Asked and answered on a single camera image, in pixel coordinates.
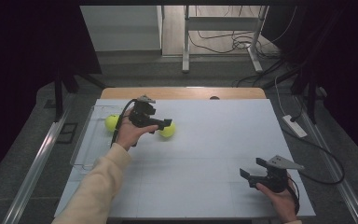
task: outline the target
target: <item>hand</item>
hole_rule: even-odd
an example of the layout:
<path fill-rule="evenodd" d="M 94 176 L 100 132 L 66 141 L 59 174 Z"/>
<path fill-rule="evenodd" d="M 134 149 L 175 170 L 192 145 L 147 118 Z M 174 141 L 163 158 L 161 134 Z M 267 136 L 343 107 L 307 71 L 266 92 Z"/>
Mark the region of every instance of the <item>hand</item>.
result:
<path fill-rule="evenodd" d="M 290 179 L 288 181 L 289 187 L 294 189 L 292 181 Z M 279 220 L 282 223 L 297 220 L 295 202 L 293 201 L 292 195 L 287 189 L 281 193 L 275 193 L 260 183 L 257 183 L 256 187 L 272 201 L 272 205 L 274 206 L 275 211 L 278 213 Z"/>
<path fill-rule="evenodd" d="M 127 110 L 124 113 L 123 120 L 121 121 L 121 126 L 118 130 L 116 143 L 124 147 L 127 151 L 130 150 L 130 147 L 133 146 L 136 142 L 138 142 L 139 138 L 144 133 L 151 133 L 158 128 L 158 125 L 150 125 L 143 128 L 138 128 L 133 125 L 128 115 L 132 109 Z"/>

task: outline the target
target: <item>wooden floor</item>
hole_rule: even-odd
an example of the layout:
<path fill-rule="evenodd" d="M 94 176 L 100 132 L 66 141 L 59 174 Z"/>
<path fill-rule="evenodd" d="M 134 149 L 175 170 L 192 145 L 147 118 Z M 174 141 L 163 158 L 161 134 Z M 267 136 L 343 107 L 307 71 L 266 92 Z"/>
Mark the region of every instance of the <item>wooden floor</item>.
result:
<path fill-rule="evenodd" d="M 209 17 L 257 17 L 259 6 L 191 6 L 190 17 L 209 16 Z M 185 31 L 185 8 L 184 6 L 165 6 L 163 21 L 162 54 L 181 55 L 184 45 Z M 232 31 L 190 31 L 190 54 L 222 54 L 232 50 L 233 38 L 239 41 L 252 41 L 253 32 L 234 32 Z M 216 38 L 203 38 L 217 35 L 227 35 Z M 259 37 L 263 52 L 277 53 L 279 50 L 263 36 Z M 225 54 L 247 54 L 246 49 L 235 49 Z"/>

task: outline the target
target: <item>person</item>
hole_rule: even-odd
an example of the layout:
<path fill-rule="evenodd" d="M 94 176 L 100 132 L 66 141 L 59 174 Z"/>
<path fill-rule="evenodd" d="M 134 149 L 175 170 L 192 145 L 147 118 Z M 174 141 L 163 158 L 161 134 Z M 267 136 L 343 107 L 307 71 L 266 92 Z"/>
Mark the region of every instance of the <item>person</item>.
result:
<path fill-rule="evenodd" d="M 130 112 L 126 111 L 123 117 L 116 142 L 105 156 L 95 162 L 71 200 L 54 218 L 53 224 L 106 223 L 111 202 L 122 184 L 123 171 L 131 161 L 128 150 L 144 133 L 151 133 L 158 128 L 158 125 L 135 127 L 128 119 Z M 296 218 L 295 204 L 287 190 L 274 193 L 261 184 L 257 184 L 257 188 L 271 199 L 281 222 L 301 223 Z"/>

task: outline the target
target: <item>white wall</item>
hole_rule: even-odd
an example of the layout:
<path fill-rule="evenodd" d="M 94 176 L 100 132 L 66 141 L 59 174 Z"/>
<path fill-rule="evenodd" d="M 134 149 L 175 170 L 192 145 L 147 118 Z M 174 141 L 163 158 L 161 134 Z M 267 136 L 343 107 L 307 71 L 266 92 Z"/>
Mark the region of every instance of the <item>white wall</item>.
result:
<path fill-rule="evenodd" d="M 161 49 L 161 7 L 82 6 L 95 51 Z"/>

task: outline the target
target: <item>tennis ball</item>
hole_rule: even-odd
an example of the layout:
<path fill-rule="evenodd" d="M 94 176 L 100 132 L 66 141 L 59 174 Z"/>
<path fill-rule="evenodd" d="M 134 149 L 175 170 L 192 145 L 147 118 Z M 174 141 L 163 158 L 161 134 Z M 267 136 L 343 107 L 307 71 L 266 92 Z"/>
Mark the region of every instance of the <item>tennis ball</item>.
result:
<path fill-rule="evenodd" d="M 171 125 L 165 127 L 163 130 L 158 130 L 158 133 L 163 137 L 171 137 L 175 132 L 175 123 L 171 122 Z"/>
<path fill-rule="evenodd" d="M 109 115 L 105 119 L 105 128 L 109 132 L 114 132 L 118 122 L 118 115 Z"/>

